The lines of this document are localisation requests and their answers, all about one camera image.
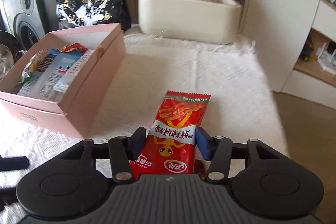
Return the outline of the red spicy strip packet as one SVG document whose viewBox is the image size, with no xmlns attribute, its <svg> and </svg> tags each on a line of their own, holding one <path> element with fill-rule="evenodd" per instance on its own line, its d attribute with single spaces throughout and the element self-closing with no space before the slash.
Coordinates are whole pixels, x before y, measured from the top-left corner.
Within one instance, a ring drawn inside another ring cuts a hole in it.
<svg viewBox="0 0 336 224">
<path fill-rule="evenodd" d="M 210 98 L 209 94 L 166 92 L 143 149 L 130 162 L 136 178 L 142 174 L 193 173 L 195 131 Z"/>
</svg>

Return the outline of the blue seaweed snack pack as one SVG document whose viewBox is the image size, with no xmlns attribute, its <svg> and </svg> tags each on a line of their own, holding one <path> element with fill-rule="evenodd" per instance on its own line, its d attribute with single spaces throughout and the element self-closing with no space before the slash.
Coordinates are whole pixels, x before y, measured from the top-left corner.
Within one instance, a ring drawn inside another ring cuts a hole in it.
<svg viewBox="0 0 336 224">
<path fill-rule="evenodd" d="M 42 57 L 42 62 L 33 75 L 26 82 L 20 83 L 21 88 L 17 94 L 44 101 L 60 101 L 64 93 L 54 91 L 53 87 L 83 54 L 63 53 L 52 48 Z"/>
</svg>

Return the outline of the clear dark snack packet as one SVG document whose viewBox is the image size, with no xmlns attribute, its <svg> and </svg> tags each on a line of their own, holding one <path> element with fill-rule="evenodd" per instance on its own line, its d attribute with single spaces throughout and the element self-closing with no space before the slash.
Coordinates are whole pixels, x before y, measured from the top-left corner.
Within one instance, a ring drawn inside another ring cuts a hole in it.
<svg viewBox="0 0 336 224">
<path fill-rule="evenodd" d="M 72 84 L 74 78 L 78 75 L 82 67 L 94 53 L 94 50 L 87 50 L 65 73 L 65 75 L 54 85 L 53 90 L 65 93 Z"/>
</svg>

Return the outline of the green white biscuit packet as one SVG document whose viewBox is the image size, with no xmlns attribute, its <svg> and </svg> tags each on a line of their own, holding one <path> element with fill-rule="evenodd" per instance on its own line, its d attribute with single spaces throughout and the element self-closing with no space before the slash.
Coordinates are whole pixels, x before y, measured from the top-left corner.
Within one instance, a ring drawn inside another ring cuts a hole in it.
<svg viewBox="0 0 336 224">
<path fill-rule="evenodd" d="M 43 51 L 38 51 L 30 58 L 29 62 L 22 70 L 20 83 L 26 82 L 33 75 L 34 71 L 36 71 L 37 67 L 42 62 L 43 53 Z"/>
</svg>

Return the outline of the small red snack packet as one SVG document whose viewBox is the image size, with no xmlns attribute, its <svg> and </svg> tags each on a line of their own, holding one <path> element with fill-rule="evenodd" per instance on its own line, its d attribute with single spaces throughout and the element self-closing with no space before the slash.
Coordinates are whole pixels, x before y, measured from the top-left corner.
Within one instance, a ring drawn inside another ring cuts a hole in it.
<svg viewBox="0 0 336 224">
<path fill-rule="evenodd" d="M 82 46 L 80 43 L 73 43 L 68 46 L 64 46 L 60 52 L 63 53 L 70 53 L 70 52 L 79 52 L 79 53 L 85 53 L 87 51 L 87 48 Z"/>
</svg>

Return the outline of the white woven tablecloth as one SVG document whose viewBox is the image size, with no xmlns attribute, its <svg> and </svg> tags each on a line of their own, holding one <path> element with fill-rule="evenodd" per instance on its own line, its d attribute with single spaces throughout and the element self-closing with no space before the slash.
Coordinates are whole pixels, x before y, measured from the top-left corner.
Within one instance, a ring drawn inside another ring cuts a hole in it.
<svg viewBox="0 0 336 224">
<path fill-rule="evenodd" d="M 167 91 L 209 94 L 202 127 L 235 143 L 259 139 L 288 155 L 288 145 L 255 41 L 217 45 L 146 36 L 133 27 L 126 54 L 88 136 L 105 143 L 149 128 Z"/>
</svg>

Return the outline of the pink cardboard box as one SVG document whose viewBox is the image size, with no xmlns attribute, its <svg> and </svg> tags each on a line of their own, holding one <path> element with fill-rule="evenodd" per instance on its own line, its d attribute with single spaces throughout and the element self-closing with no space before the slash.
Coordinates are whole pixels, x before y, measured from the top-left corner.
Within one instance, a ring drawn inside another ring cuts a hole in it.
<svg viewBox="0 0 336 224">
<path fill-rule="evenodd" d="M 125 56 L 119 23 L 48 33 L 1 80 L 14 117 L 84 138 Z"/>
</svg>

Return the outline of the white tv shelf unit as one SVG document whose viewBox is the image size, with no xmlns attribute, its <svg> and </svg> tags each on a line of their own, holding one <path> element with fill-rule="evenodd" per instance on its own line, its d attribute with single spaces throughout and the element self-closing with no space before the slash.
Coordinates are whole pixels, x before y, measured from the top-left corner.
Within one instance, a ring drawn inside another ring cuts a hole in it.
<svg viewBox="0 0 336 224">
<path fill-rule="evenodd" d="M 313 51 L 305 60 L 298 58 L 282 92 L 334 109 L 335 75 L 323 69 L 319 61 L 325 60 L 319 50 L 335 42 L 335 5 L 329 0 L 319 1 L 307 42 Z"/>
</svg>

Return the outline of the cream tissue box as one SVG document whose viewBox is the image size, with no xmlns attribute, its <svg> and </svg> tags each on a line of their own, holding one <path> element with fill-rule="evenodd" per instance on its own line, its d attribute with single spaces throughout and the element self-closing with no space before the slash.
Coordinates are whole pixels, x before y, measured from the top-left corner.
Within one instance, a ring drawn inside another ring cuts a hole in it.
<svg viewBox="0 0 336 224">
<path fill-rule="evenodd" d="M 238 34 L 242 5 L 234 0 L 138 0 L 146 35 L 229 44 Z"/>
</svg>

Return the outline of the white router on shelf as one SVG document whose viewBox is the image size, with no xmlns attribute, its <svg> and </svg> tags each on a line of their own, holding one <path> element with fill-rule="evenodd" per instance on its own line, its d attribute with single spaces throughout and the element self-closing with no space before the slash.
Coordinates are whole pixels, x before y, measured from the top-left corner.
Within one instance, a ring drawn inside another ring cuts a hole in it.
<svg viewBox="0 0 336 224">
<path fill-rule="evenodd" d="M 317 63 L 326 71 L 335 76 L 335 42 L 324 43 L 317 51 Z"/>
</svg>

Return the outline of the black plum snack bag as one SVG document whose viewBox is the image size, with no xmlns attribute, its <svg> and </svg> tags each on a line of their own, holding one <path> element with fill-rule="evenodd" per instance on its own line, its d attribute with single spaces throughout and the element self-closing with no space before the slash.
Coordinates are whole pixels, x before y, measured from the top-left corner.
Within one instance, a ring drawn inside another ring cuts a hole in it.
<svg viewBox="0 0 336 224">
<path fill-rule="evenodd" d="M 131 28 L 126 0 L 55 0 L 59 29 L 120 23 Z"/>
</svg>

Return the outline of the grey washing machine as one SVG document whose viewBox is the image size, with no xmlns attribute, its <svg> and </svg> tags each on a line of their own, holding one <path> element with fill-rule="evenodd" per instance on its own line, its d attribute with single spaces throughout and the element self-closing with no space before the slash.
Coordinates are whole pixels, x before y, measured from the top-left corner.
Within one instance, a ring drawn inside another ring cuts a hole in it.
<svg viewBox="0 0 336 224">
<path fill-rule="evenodd" d="M 44 0 L 3 0 L 7 31 L 27 51 L 49 32 Z"/>
</svg>

